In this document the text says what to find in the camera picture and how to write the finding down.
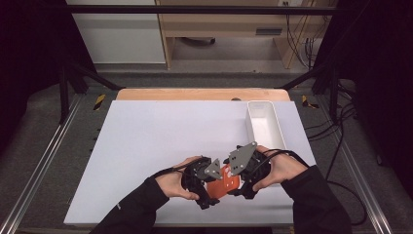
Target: wire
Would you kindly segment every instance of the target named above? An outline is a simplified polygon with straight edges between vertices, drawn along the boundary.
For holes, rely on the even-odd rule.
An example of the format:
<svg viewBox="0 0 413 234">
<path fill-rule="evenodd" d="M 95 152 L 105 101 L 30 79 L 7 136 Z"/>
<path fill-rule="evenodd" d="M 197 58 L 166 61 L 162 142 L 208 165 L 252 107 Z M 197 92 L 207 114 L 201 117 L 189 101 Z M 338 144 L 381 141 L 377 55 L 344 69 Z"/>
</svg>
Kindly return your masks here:
<svg viewBox="0 0 413 234">
<path fill-rule="evenodd" d="M 351 109 L 346 110 L 345 112 L 343 112 L 344 109 L 346 109 L 348 106 L 349 106 L 349 104 L 347 104 L 346 106 L 343 107 L 343 109 L 342 109 L 342 114 L 343 114 L 343 115 L 340 116 L 340 118 L 338 119 L 337 124 L 340 124 L 340 123 L 344 122 L 345 120 L 347 120 L 348 118 L 350 118 L 351 116 L 353 116 L 353 115 L 355 114 L 355 112 L 352 112 L 351 114 L 347 115 L 347 113 L 349 113 L 350 111 L 355 110 L 354 108 L 351 108 Z M 322 124 L 319 125 L 319 126 L 321 127 L 322 125 L 324 125 L 325 123 L 328 123 L 328 122 L 331 122 L 331 120 L 328 120 L 328 121 L 322 123 Z M 321 131 L 320 133 L 315 134 L 315 135 L 313 135 L 313 136 L 308 136 L 307 139 L 312 139 L 312 138 L 315 138 L 315 137 L 319 137 L 319 136 L 327 133 L 328 130 L 330 130 L 330 129 L 332 129 L 333 127 L 336 127 L 336 126 L 337 126 L 337 125 L 332 124 L 332 125 L 330 125 L 328 128 L 326 128 L 325 130 Z"/>
<path fill-rule="evenodd" d="M 350 118 L 351 116 L 353 116 L 353 115 L 356 113 L 356 112 L 354 111 L 354 110 L 355 110 L 354 107 L 352 107 L 351 109 L 348 109 L 348 110 L 344 111 L 344 110 L 345 110 L 348 106 L 350 106 L 350 105 L 353 105 L 353 104 L 352 104 L 352 103 L 349 103 L 349 104 L 345 105 L 345 106 L 341 109 L 341 111 L 340 111 L 340 118 L 339 118 L 339 121 L 338 121 L 338 125 L 339 125 L 339 126 L 338 126 L 338 128 L 336 128 L 336 129 L 332 132 L 332 133 L 334 133 L 334 132 L 336 132 L 338 129 L 340 129 L 340 130 L 341 130 L 341 136 L 340 136 L 338 145 L 337 145 L 337 147 L 336 147 L 336 149 L 335 149 L 335 151 L 334 151 L 334 154 L 333 154 L 333 157 L 332 157 L 332 159 L 331 159 L 330 165 L 328 166 L 328 170 L 327 170 L 327 173 L 326 173 L 326 175 L 325 175 L 325 180 L 327 181 L 327 183 L 330 183 L 330 184 L 339 186 L 339 187 L 341 187 L 341 188 L 344 188 L 344 189 L 347 190 L 348 192 L 352 193 L 352 194 L 358 199 L 358 201 L 359 201 L 359 203 L 361 204 L 361 207 L 362 207 L 362 209 L 363 209 L 363 217 L 362 217 L 362 219 L 361 219 L 360 221 L 352 222 L 352 225 L 353 225 L 353 226 L 356 226 L 356 225 L 361 225 L 361 224 L 365 223 L 365 221 L 367 220 L 367 209 L 366 209 L 366 207 L 365 207 L 364 202 L 363 202 L 363 201 L 361 200 L 361 198 L 355 193 L 355 191 L 353 191 L 353 190 L 350 189 L 349 187 L 347 187 L 347 186 L 345 186 L 345 185 L 343 185 L 343 184 L 341 184 L 341 183 L 328 180 L 328 178 L 329 178 L 329 176 L 330 176 L 330 174 L 331 174 L 331 170 L 332 170 L 332 168 L 333 168 L 333 166 L 334 166 L 334 163 L 335 163 L 335 161 L 336 161 L 336 159 L 337 159 L 338 151 L 340 150 L 341 144 L 342 144 L 343 139 L 344 139 L 344 121 L 345 121 L 346 119 Z"/>
<path fill-rule="evenodd" d="M 355 197 L 358 199 L 359 203 L 361 204 L 361 207 L 362 207 L 362 209 L 363 209 L 363 217 L 362 217 L 362 219 L 361 219 L 360 221 L 352 222 L 352 226 L 357 226 L 357 225 L 361 225 L 361 224 L 365 223 L 365 221 L 367 220 L 367 208 L 365 207 L 365 204 L 364 204 L 364 202 L 361 200 L 361 198 L 355 193 L 355 191 L 353 191 L 353 190 L 350 189 L 349 187 L 346 187 L 345 185 L 343 185 L 343 184 L 341 184 L 341 183 L 339 183 L 339 182 L 335 182 L 335 181 L 328 180 L 327 183 L 330 183 L 330 184 L 339 186 L 339 187 L 341 187 L 341 188 L 344 188 L 344 189 L 347 190 L 348 192 L 352 193 L 353 196 L 355 196 Z"/>
</svg>

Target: white tabletop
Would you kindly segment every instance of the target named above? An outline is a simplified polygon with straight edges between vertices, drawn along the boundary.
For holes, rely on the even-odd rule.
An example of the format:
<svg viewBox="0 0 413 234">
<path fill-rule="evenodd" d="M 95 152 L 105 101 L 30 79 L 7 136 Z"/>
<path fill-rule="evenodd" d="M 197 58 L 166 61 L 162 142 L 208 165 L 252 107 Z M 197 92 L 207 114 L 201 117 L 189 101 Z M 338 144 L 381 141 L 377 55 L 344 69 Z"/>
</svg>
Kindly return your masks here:
<svg viewBox="0 0 413 234">
<path fill-rule="evenodd" d="M 314 165 L 310 144 L 292 101 L 274 102 L 287 149 Z M 64 220 L 93 226 L 155 172 L 194 155 L 222 162 L 248 144 L 245 101 L 115 100 Z M 157 226 L 268 226 L 292 223 L 292 200 L 279 186 L 253 200 L 225 196 L 201 210 L 171 198 L 157 211 Z"/>
</svg>

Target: aluminum rail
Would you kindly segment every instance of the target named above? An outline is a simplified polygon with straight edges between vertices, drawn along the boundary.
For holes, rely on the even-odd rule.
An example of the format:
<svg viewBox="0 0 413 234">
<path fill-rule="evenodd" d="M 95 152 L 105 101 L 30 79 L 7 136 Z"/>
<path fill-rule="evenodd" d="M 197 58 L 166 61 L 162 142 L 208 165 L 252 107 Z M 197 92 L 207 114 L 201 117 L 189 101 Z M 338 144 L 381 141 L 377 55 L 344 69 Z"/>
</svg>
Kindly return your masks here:
<svg viewBox="0 0 413 234">
<path fill-rule="evenodd" d="M 23 191 L 20 194 L 18 201 L 15 203 L 15 206 L 10 211 L 9 215 L 0 226 L 0 234 L 13 234 L 18 229 L 18 226 L 30 205 L 34 195 L 36 194 L 37 189 L 39 188 L 43 177 L 45 176 L 48 167 L 52 163 L 58 148 L 70 126 L 72 120 L 74 119 L 82 100 L 84 99 L 83 95 L 76 95 L 72 101 L 71 111 L 64 121 L 63 124 L 59 125 L 56 129 L 55 135 L 50 141 L 48 147 L 43 153 L 42 158 L 40 159 L 39 164 L 31 175 L 30 180 L 25 185 Z"/>
<path fill-rule="evenodd" d="M 336 7 L 152 6 L 152 5 L 43 5 L 44 11 L 74 14 L 218 14 L 335 16 L 355 12 Z"/>
</svg>

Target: black cable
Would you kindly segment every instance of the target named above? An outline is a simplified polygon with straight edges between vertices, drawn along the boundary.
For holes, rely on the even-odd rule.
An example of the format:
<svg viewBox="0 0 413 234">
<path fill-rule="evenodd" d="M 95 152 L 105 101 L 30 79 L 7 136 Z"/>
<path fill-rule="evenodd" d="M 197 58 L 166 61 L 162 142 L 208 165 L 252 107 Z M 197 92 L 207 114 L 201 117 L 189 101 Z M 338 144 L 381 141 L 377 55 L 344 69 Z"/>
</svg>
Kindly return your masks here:
<svg viewBox="0 0 413 234">
<path fill-rule="evenodd" d="M 350 106 L 350 104 L 347 104 L 347 105 L 345 105 L 345 106 L 342 108 L 342 114 L 343 114 L 343 115 L 340 116 L 340 118 L 338 119 L 337 125 L 340 124 L 340 123 L 342 123 L 343 121 L 347 120 L 349 117 L 351 117 L 351 116 L 353 115 L 353 113 L 352 113 L 352 114 L 346 116 L 347 113 L 349 113 L 350 111 L 353 111 L 354 108 L 351 108 L 351 109 L 346 110 L 345 112 L 343 112 L 344 109 L 346 109 L 348 106 Z M 315 134 L 315 135 L 313 135 L 313 136 L 308 136 L 307 139 L 311 139 L 311 138 L 314 138 L 314 137 L 319 137 L 319 136 L 321 136 L 322 134 L 326 133 L 326 132 L 327 132 L 328 130 L 330 130 L 331 128 L 333 128 L 334 126 L 337 126 L 337 125 L 334 125 L 334 124 L 333 124 L 333 125 L 330 125 L 328 128 L 326 128 L 325 130 L 321 131 L 320 133 Z"/>
<path fill-rule="evenodd" d="M 345 121 L 345 120 L 347 120 L 348 118 L 350 118 L 351 116 L 353 116 L 353 115 L 355 115 L 355 114 L 356 114 L 356 112 L 352 112 L 350 115 L 346 116 L 346 117 L 343 118 L 343 119 L 340 119 L 339 121 Z M 328 133 L 327 135 L 321 136 L 321 134 L 319 134 L 319 136 L 321 136 L 321 137 L 319 137 L 319 138 L 314 138 L 314 137 L 309 138 L 309 141 L 316 141 L 316 140 L 320 140 L 320 139 L 326 138 L 326 137 L 334 134 L 335 132 L 337 132 L 337 130 L 339 130 L 339 126 L 337 126 L 337 125 L 331 125 L 330 127 L 337 127 L 337 128 L 334 129 L 332 132 Z"/>
<path fill-rule="evenodd" d="M 355 196 L 358 199 L 359 203 L 361 204 L 361 207 L 363 209 L 363 217 L 360 221 L 352 222 L 352 226 L 357 226 L 357 225 L 361 225 L 361 224 L 365 223 L 365 221 L 367 220 L 367 208 L 365 207 L 364 202 L 361 200 L 361 198 L 358 196 L 358 194 L 356 194 L 355 191 L 353 191 L 351 188 L 349 188 L 349 187 L 347 187 L 347 186 L 345 186 L 341 183 L 331 181 L 331 180 L 328 180 L 327 183 L 334 184 L 336 186 L 339 186 L 341 188 L 346 189 L 348 192 L 352 193 L 353 196 Z"/>
<path fill-rule="evenodd" d="M 324 123 L 319 124 L 319 125 L 315 125 L 315 126 L 312 126 L 312 127 L 307 127 L 307 128 L 305 128 L 304 130 L 316 129 L 316 128 L 322 127 L 323 125 L 325 125 L 325 124 L 328 123 L 328 122 L 331 122 L 331 120 L 327 120 L 327 121 L 325 121 Z"/>
</svg>

